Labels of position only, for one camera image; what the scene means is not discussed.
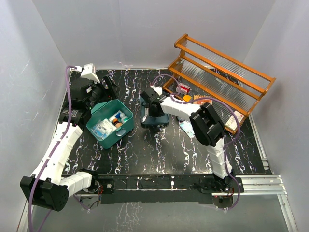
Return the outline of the blue white bandage roll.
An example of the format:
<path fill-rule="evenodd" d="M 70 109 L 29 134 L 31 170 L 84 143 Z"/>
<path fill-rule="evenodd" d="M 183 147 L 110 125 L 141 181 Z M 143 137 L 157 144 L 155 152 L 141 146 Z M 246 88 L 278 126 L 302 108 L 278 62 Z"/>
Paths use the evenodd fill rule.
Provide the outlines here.
<path fill-rule="evenodd" d="M 110 118 L 109 121 L 112 122 L 115 118 L 119 118 L 122 111 L 118 110 L 116 113 L 114 113 Z"/>

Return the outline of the green medicine kit box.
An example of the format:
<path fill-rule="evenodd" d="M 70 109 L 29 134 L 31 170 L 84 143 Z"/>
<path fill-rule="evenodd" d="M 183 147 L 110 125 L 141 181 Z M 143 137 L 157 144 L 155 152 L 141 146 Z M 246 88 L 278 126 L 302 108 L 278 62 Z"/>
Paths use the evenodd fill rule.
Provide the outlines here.
<path fill-rule="evenodd" d="M 109 149 L 134 129 L 133 113 L 118 99 L 98 103 L 86 127 L 103 148 Z"/>

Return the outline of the blue white bandage packet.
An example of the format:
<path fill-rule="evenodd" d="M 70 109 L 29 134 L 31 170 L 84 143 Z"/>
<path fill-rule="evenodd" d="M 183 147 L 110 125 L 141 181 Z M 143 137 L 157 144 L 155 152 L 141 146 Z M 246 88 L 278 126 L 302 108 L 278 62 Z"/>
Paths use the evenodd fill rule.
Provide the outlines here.
<path fill-rule="evenodd" d="M 102 141 L 106 139 L 109 135 L 111 135 L 116 130 L 116 127 L 108 120 L 99 120 L 92 128 L 91 132 L 94 136 Z"/>

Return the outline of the blue white mask packet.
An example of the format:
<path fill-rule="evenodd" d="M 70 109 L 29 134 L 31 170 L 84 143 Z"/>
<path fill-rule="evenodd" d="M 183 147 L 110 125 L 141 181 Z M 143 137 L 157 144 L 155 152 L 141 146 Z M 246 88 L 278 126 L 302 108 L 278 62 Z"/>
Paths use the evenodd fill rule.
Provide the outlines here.
<path fill-rule="evenodd" d="M 194 133 L 193 127 L 190 122 L 182 121 L 179 125 L 190 139 L 194 138 L 195 133 Z"/>

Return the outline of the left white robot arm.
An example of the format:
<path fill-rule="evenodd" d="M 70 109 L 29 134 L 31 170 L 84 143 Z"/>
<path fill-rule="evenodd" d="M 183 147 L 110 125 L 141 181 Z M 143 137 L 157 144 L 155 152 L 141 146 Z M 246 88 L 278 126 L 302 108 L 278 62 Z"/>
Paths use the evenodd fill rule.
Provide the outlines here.
<path fill-rule="evenodd" d="M 67 178 L 61 177 L 75 143 L 94 115 L 94 107 L 116 98 L 107 75 L 100 77 L 98 83 L 85 77 L 71 82 L 55 134 L 43 159 L 31 176 L 24 176 L 20 181 L 28 203 L 61 211 L 75 193 L 83 189 L 94 193 L 99 189 L 100 181 L 95 171 L 81 169 Z"/>

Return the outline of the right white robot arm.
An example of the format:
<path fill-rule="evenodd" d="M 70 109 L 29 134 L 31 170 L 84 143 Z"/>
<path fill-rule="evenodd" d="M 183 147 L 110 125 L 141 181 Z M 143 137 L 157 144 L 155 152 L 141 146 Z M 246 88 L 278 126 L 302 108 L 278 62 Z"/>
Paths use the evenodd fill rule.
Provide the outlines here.
<path fill-rule="evenodd" d="M 233 185 L 233 168 L 225 156 L 225 126 L 213 105 L 177 100 L 172 95 L 160 95 L 153 88 L 143 91 L 141 97 L 146 102 L 148 116 L 171 114 L 190 122 L 196 139 L 206 146 L 210 156 L 213 174 L 218 177 L 215 179 L 216 188 L 222 192 L 228 191 Z"/>

